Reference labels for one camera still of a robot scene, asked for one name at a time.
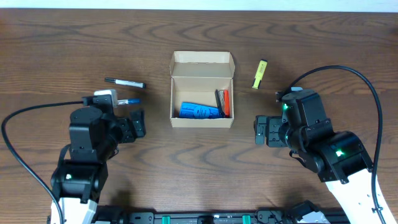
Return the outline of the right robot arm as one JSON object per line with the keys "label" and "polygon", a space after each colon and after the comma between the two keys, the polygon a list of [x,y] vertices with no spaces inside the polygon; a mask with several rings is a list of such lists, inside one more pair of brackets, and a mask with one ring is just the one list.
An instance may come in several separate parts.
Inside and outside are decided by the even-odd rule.
{"label": "right robot arm", "polygon": [[350,131],[333,130],[319,94],[292,91],[281,102],[281,116],[256,116],[256,144],[288,147],[326,184],[350,223],[395,223],[380,187],[371,188],[374,164],[363,143]]}

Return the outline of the red black stapler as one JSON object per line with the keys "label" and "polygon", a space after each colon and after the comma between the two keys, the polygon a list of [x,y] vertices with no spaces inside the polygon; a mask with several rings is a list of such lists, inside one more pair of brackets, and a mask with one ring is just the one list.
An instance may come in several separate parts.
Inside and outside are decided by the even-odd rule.
{"label": "red black stapler", "polygon": [[229,105],[229,91],[228,90],[215,90],[217,109],[222,118],[229,118],[230,105]]}

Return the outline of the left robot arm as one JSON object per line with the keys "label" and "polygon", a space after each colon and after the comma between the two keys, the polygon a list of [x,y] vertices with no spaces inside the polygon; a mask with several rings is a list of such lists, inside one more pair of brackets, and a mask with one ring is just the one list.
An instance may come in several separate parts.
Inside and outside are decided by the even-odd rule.
{"label": "left robot arm", "polygon": [[52,175],[51,223],[92,223],[118,145],[146,135],[144,111],[117,117],[110,106],[87,106],[70,115],[70,141]]}

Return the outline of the blue white marker pen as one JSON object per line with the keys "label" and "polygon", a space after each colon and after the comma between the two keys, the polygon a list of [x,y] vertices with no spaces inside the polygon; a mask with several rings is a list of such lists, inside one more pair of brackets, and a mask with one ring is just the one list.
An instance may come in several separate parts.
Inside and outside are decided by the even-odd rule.
{"label": "blue white marker pen", "polygon": [[141,103],[141,100],[139,98],[118,100],[118,105],[136,105],[136,104],[140,104],[140,103]]}

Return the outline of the blue plastic tool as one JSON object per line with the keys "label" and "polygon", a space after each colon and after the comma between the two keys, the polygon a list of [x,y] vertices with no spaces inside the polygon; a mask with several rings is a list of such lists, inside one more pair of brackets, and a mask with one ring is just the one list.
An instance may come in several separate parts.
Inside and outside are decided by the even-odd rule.
{"label": "blue plastic tool", "polygon": [[223,118],[223,116],[216,107],[183,102],[180,107],[179,118],[218,119]]}

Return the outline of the yellow highlighter pen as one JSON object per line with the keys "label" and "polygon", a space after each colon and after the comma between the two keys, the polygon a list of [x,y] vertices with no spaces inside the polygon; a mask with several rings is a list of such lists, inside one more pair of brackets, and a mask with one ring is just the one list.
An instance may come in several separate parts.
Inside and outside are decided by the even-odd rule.
{"label": "yellow highlighter pen", "polygon": [[264,76],[264,73],[266,71],[266,67],[267,67],[267,60],[260,60],[258,68],[256,70],[256,74],[254,76],[254,81],[252,84],[252,88],[253,89],[259,89],[259,86],[261,84],[262,78]]}

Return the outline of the cardboard box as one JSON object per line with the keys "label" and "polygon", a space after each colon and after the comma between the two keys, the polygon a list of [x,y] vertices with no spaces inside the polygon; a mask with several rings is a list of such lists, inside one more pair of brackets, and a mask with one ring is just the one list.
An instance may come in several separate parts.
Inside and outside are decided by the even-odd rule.
{"label": "cardboard box", "polygon": [[[174,128],[230,128],[234,121],[233,77],[230,52],[175,51],[170,61],[170,122]],[[181,118],[184,102],[216,107],[216,90],[228,92],[229,116],[216,119]]]}

